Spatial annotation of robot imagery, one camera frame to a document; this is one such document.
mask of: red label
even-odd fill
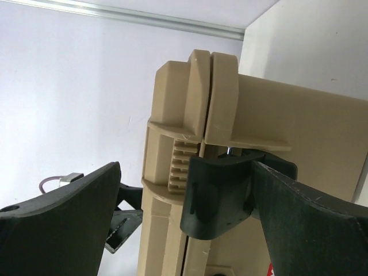
[[[267,272],[267,276],[275,276],[274,269],[272,267],[272,263],[270,263],[269,272]]]

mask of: wire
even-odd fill
[[[45,190],[44,190],[44,184],[46,182],[49,182],[49,181],[52,181],[52,180],[60,180],[62,177],[64,177],[64,175],[60,175],[60,176],[56,176],[56,177],[48,177],[48,178],[45,178],[44,180],[42,180],[39,184],[39,189],[41,191],[41,193],[45,194]]]

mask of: black plastic part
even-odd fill
[[[120,165],[0,212],[0,275],[97,275]]]
[[[192,157],[186,187],[181,230],[188,236],[211,240],[247,219],[254,208],[251,197],[252,161],[279,168],[296,178],[297,167],[262,151],[216,160]]]
[[[125,200],[131,207],[136,210],[141,209],[143,189],[137,187],[130,187],[120,183],[119,193],[116,200],[116,207]]]
[[[368,275],[368,208],[254,162],[252,193],[275,275]]]
[[[142,188],[120,184],[115,212],[110,223],[109,234],[105,244],[105,248],[110,253],[115,253],[142,223],[142,195]],[[124,200],[135,208],[135,210],[120,210],[118,205]]]

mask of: beige plastic housing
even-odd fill
[[[194,50],[157,71],[142,183],[138,276],[266,276],[260,221],[212,241],[179,227],[189,159],[225,147],[272,152],[298,180],[346,201],[368,153],[368,102],[239,75],[237,58]]]

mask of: white ceiling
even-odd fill
[[[278,0],[84,0],[83,2],[245,28]]]

